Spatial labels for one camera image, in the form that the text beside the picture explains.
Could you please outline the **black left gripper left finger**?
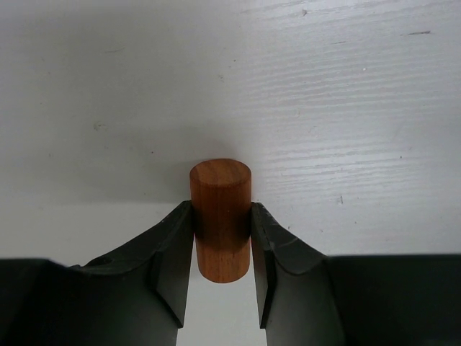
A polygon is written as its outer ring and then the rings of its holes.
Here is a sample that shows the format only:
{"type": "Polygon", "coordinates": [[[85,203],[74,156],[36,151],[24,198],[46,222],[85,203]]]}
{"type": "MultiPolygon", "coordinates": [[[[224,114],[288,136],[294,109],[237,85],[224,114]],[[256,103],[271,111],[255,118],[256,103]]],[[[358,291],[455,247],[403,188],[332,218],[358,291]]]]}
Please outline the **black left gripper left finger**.
{"type": "Polygon", "coordinates": [[[192,208],[84,266],[1,261],[3,345],[175,345],[192,261],[192,208]]]}

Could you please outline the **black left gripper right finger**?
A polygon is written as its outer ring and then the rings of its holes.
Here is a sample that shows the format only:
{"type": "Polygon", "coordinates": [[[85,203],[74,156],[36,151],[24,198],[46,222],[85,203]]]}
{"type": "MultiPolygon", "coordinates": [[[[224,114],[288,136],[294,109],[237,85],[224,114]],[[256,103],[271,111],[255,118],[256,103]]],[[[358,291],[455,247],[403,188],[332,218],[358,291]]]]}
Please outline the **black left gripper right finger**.
{"type": "Polygon", "coordinates": [[[460,256],[327,256],[251,208],[259,324],[269,345],[458,345],[460,256]]]}

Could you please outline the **orange wood cylinder block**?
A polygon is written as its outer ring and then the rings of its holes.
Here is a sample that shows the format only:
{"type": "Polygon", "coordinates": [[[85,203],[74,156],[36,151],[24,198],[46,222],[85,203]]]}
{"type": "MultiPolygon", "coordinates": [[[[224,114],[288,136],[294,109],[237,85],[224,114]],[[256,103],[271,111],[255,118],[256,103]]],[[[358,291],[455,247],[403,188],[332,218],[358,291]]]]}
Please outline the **orange wood cylinder block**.
{"type": "Polygon", "coordinates": [[[249,270],[251,170],[234,159],[210,159],[189,173],[197,264],[204,278],[232,283],[249,270]]]}

